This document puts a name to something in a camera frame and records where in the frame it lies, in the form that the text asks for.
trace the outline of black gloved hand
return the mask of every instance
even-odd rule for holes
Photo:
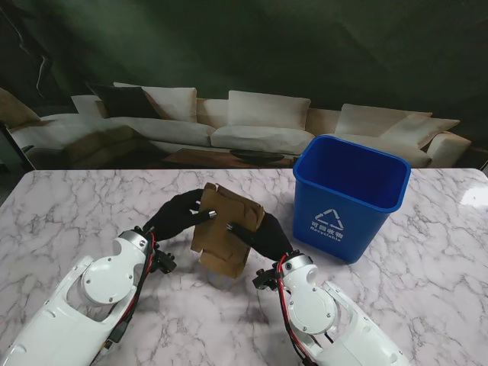
[[[279,261],[285,253],[293,252],[279,221],[269,213],[265,213],[261,226],[255,233],[237,223],[230,223],[227,229],[256,252],[273,261]]]
[[[158,242],[177,236],[188,227],[211,219],[210,210],[195,214],[190,211],[198,211],[200,204],[197,201],[201,199],[203,192],[203,189],[195,189],[174,196],[144,225],[143,232],[151,231]]]

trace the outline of coffee table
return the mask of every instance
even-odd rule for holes
[[[215,169],[276,169],[291,168],[293,159],[282,159],[279,162],[265,164],[253,164],[236,158],[230,152],[205,151],[196,149],[181,149],[167,158],[163,162],[184,165],[185,168],[215,168]]]

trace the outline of recycling symbol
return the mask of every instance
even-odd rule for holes
[[[344,230],[344,226],[342,225],[342,221],[337,214],[337,211],[332,208],[324,211],[323,213],[319,213],[317,216],[315,216],[315,220],[323,223],[324,225],[329,225],[336,230]]]

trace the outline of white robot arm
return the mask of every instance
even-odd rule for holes
[[[257,288],[280,291],[287,331],[304,364],[319,366],[408,366],[397,345],[343,291],[330,282],[315,283],[318,268],[298,251],[284,256],[276,270],[259,271]],[[291,296],[284,299],[283,291]],[[347,312],[349,324],[332,340],[327,331],[339,323],[339,309]],[[317,335],[325,334],[331,344],[322,347]]]
[[[134,267],[145,265],[143,270],[146,273],[142,273],[140,278],[143,282],[151,265],[159,265],[163,269],[161,256],[166,254],[154,252],[154,240],[148,240],[133,230],[123,232],[115,242],[121,248],[119,255],[97,261],[86,256],[72,268],[10,345],[1,366],[86,366],[100,351],[103,353],[108,349],[111,336],[114,337],[113,342],[120,339],[127,327],[122,321],[138,299]],[[166,256],[166,260],[172,262],[171,255]],[[68,304],[68,291],[78,281],[82,293],[92,305],[114,305],[106,319],[95,321]],[[119,334],[113,334],[115,329],[119,329]]]

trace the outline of backrest cushion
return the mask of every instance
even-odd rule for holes
[[[213,128],[227,126],[229,101],[226,99],[197,98],[197,121]]]
[[[131,84],[115,82],[114,86],[127,88]],[[182,120],[197,123],[197,89],[160,88],[142,86],[149,102],[163,120]]]
[[[305,130],[310,99],[229,91],[229,125]]]
[[[309,108],[305,131],[315,136],[334,133],[339,122],[340,111]]]
[[[79,114],[101,118],[108,117],[104,102],[96,95],[73,95],[71,99]]]
[[[430,112],[401,111],[397,109],[344,104],[335,133],[378,137],[396,122],[410,114],[432,116]]]

